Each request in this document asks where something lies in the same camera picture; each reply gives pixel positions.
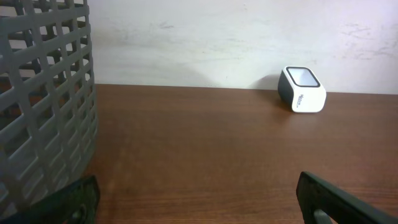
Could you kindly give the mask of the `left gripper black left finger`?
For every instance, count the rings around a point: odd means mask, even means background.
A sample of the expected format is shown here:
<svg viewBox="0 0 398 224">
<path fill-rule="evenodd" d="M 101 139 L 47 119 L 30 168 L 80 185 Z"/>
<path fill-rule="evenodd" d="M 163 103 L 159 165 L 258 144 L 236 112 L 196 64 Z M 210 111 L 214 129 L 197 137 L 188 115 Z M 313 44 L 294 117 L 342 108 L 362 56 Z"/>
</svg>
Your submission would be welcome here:
<svg viewBox="0 0 398 224">
<path fill-rule="evenodd" d="M 94 175 L 82 177 L 29 208 L 3 219 L 3 224 L 94 224 L 100 189 Z"/>
</svg>

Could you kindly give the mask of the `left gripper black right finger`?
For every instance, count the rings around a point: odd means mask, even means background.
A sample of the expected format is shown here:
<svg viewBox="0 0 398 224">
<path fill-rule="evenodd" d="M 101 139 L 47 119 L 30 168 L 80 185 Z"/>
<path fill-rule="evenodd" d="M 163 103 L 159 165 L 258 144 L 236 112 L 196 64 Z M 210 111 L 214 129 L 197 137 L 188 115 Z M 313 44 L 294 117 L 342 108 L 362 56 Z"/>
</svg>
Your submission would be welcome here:
<svg viewBox="0 0 398 224">
<path fill-rule="evenodd" d="M 310 172 L 300 173 L 296 196 L 305 224 L 395 224 L 397 218 L 382 212 Z"/>
</svg>

